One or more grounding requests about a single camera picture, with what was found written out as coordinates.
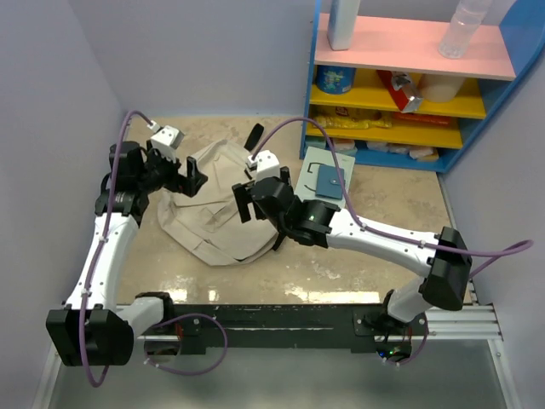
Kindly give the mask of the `beige student backpack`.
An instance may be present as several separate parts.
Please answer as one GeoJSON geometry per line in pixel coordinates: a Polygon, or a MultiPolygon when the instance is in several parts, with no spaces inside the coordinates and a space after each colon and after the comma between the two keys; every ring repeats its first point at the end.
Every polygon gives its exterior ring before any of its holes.
{"type": "Polygon", "coordinates": [[[271,250],[278,233],[256,218],[242,223],[232,186],[251,180],[246,159],[264,128],[256,124],[244,145],[221,140],[192,155],[198,170],[208,177],[196,196],[164,192],[158,203],[159,226],[202,262],[231,266],[253,262],[271,250]]]}

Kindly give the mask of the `blue wallet notebook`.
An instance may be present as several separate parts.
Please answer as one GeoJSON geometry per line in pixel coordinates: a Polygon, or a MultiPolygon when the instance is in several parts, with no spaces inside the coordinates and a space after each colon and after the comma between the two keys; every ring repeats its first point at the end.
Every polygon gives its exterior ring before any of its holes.
{"type": "Polygon", "coordinates": [[[321,164],[318,167],[315,195],[321,199],[343,199],[343,193],[335,166],[321,164]]]}

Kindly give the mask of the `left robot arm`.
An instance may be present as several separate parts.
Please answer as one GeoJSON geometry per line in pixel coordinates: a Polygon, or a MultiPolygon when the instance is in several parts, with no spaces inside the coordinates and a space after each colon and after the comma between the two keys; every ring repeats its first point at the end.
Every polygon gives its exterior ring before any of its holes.
{"type": "Polygon", "coordinates": [[[95,231],[83,271],[62,306],[49,311],[46,329],[65,366],[123,366],[135,339],[148,329],[167,334],[176,313],[164,291],[142,292],[117,309],[123,265],[149,205],[162,188],[188,197],[208,181],[189,156],[169,160],[152,145],[125,141],[110,147],[111,170],[95,201],[95,231]]]}

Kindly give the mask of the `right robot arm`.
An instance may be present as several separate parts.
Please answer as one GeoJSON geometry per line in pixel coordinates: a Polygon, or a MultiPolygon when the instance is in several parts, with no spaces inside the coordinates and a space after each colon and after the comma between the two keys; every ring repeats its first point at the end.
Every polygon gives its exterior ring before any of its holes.
{"type": "Polygon", "coordinates": [[[381,311],[366,316],[368,326],[391,335],[430,308],[462,309],[472,259],[453,228],[439,234],[395,228],[364,218],[323,200],[301,200],[290,185],[289,171],[232,186],[242,222],[268,220],[280,239],[299,245],[357,251],[392,262],[416,274],[404,287],[385,296],[381,311]]]}

